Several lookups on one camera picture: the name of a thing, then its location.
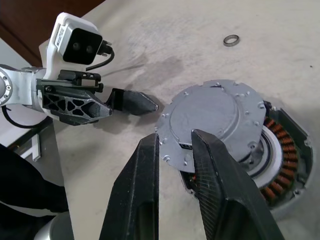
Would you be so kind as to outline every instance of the wooden cabinet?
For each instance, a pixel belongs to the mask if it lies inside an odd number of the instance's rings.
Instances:
[[[39,45],[50,38],[58,14],[66,12],[82,17],[102,2],[104,0],[0,0],[0,38],[31,65],[41,67]]]

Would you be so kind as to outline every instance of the gray floor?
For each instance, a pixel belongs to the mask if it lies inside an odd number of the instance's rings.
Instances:
[[[105,86],[144,91],[165,105],[194,84],[243,82],[283,105],[319,149],[319,9],[314,0],[108,0],[84,18],[113,43],[114,61],[96,71]],[[241,40],[227,48],[230,34]],[[113,182],[159,114],[56,126],[76,240],[99,238]],[[320,238],[319,181],[316,174],[301,204],[279,222],[286,239]],[[197,200],[164,162],[159,207],[161,240],[206,239]]]

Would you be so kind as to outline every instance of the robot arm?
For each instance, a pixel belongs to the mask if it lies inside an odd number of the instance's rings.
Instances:
[[[109,58],[86,68],[96,55]],[[0,65],[0,106],[6,113],[7,105],[22,104],[73,126],[95,123],[113,109],[134,115],[156,111],[158,105],[142,92],[114,88],[105,103],[95,96],[104,85],[99,74],[88,71],[110,63],[114,56],[94,24],[63,12],[49,40],[46,68]]]

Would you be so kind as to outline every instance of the brushless motor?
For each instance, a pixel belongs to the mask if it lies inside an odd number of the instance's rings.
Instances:
[[[192,129],[224,142],[276,218],[309,185],[315,157],[308,134],[283,109],[272,107],[246,84],[213,80],[188,87],[164,108],[156,123],[160,157],[179,170],[187,191],[197,196]]]

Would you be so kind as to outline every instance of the camera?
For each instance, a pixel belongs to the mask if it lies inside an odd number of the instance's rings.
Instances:
[[[60,26],[55,45],[63,61],[73,64],[90,65],[103,41],[99,32],[81,22],[67,22]]]

